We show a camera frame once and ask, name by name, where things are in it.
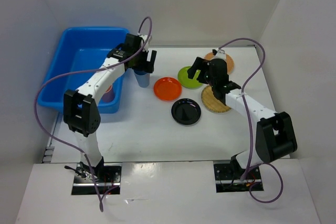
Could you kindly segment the blue plastic cup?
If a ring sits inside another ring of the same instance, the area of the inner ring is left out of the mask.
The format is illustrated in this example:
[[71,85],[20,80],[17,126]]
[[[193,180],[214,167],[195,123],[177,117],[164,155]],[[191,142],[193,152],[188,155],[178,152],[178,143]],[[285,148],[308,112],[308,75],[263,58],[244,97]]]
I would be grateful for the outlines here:
[[146,88],[150,84],[150,74],[145,71],[134,70],[134,74],[138,85],[142,88]]

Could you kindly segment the orange plastic plate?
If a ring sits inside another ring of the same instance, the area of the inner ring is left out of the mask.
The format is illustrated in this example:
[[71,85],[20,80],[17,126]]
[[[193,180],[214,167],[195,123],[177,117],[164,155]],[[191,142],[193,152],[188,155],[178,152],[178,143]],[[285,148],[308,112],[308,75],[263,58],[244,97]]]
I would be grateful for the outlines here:
[[155,96],[162,101],[173,101],[180,97],[182,85],[172,77],[163,77],[153,86]]

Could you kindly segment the pink plastic cup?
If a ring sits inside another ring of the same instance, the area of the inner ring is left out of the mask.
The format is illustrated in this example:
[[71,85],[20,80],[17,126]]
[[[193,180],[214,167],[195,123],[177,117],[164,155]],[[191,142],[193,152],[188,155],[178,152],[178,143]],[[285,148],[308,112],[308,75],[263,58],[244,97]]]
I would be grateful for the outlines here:
[[109,102],[112,102],[114,100],[114,97],[115,97],[115,94],[114,94],[114,91],[113,91],[113,85],[111,85],[107,90],[106,92],[104,93],[104,95],[102,96],[101,100],[104,102],[104,103],[109,103]]

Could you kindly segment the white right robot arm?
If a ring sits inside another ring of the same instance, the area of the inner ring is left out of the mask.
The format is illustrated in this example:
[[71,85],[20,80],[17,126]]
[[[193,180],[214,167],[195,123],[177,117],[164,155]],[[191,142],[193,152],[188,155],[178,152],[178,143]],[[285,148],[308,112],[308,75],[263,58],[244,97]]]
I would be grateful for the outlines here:
[[286,112],[271,110],[243,92],[229,80],[226,61],[222,58],[206,60],[197,57],[188,69],[188,78],[196,72],[198,82],[209,84],[214,97],[247,118],[250,149],[234,155],[230,172],[235,178],[245,178],[249,168],[271,163],[295,152],[298,148],[291,117]]

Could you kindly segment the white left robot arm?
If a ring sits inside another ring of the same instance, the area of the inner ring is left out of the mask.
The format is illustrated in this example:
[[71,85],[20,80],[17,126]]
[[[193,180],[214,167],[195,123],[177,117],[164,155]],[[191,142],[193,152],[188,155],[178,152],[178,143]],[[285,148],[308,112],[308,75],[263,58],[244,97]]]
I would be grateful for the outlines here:
[[108,52],[100,70],[76,90],[64,94],[64,122],[73,132],[81,149],[80,165],[93,182],[104,177],[104,159],[96,131],[101,117],[98,104],[105,92],[128,70],[152,73],[156,51],[148,59],[150,35],[127,34],[123,43]]

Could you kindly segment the blue plastic bin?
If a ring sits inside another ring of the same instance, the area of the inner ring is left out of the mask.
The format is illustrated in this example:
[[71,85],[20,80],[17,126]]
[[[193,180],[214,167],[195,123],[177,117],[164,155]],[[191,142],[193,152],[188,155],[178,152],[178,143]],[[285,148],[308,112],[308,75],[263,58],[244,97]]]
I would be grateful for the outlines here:
[[[123,43],[126,28],[73,27],[66,29],[47,70],[44,81],[67,72],[98,69],[110,50]],[[93,73],[72,74],[48,84],[38,96],[38,104],[63,112],[63,97],[68,89],[83,85]]]

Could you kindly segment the brown woven bamboo tray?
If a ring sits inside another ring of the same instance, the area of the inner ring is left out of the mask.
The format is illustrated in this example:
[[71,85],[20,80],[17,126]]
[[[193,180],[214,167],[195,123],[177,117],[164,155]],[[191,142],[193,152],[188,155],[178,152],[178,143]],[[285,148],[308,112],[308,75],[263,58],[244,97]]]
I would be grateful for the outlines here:
[[[211,60],[211,59],[214,58],[214,56],[215,55],[212,52],[209,52],[209,53],[207,53],[205,55],[204,59]],[[232,57],[229,54],[225,54],[225,56],[226,56],[225,61],[227,63],[227,73],[231,74],[232,71],[234,70],[234,61],[233,61]]]

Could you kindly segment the green plastic plate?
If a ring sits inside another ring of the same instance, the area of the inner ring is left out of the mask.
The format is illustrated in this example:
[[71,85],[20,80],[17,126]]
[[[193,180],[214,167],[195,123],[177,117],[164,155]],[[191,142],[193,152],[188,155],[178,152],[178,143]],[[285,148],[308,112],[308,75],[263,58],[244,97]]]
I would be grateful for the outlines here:
[[188,69],[190,68],[190,66],[185,66],[183,68],[181,68],[177,74],[177,79],[180,82],[180,84],[188,89],[198,89],[200,88],[203,84],[198,82],[197,78],[198,75],[200,73],[199,70],[196,71],[195,76],[193,79],[190,79],[188,77]]

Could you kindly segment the green-rimmed bamboo tray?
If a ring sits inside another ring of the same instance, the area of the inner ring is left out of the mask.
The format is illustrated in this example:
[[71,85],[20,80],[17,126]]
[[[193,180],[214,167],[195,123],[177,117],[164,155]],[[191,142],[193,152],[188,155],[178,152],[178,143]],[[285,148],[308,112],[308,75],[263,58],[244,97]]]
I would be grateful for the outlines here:
[[211,86],[206,86],[201,92],[201,101],[203,105],[213,113],[226,113],[231,110],[213,95]]

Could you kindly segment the black plastic plate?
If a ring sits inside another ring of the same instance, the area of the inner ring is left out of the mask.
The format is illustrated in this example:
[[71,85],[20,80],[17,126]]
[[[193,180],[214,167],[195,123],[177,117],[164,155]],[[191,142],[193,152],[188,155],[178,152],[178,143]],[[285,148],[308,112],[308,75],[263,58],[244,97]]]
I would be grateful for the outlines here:
[[196,101],[189,98],[182,98],[172,105],[171,115],[178,124],[191,126],[200,120],[202,110]]

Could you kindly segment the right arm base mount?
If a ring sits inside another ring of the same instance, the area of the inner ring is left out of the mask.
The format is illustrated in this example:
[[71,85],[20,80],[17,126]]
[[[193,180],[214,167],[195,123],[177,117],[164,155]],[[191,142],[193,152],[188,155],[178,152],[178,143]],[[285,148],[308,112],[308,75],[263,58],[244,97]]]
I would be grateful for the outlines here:
[[245,180],[234,174],[229,161],[214,162],[214,177],[217,193],[239,193],[252,191],[263,191],[263,183],[259,168],[249,172]]

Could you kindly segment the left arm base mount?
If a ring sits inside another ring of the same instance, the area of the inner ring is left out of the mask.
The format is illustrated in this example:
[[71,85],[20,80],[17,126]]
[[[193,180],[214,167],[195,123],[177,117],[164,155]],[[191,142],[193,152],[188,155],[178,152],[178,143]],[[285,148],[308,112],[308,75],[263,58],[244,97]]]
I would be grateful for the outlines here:
[[121,163],[105,163],[101,174],[99,176],[94,175],[94,177],[87,170],[84,170],[81,164],[77,164],[71,194],[74,196],[95,195],[96,190],[93,183],[93,180],[95,180],[101,196],[103,194],[118,195],[120,193],[121,175]]

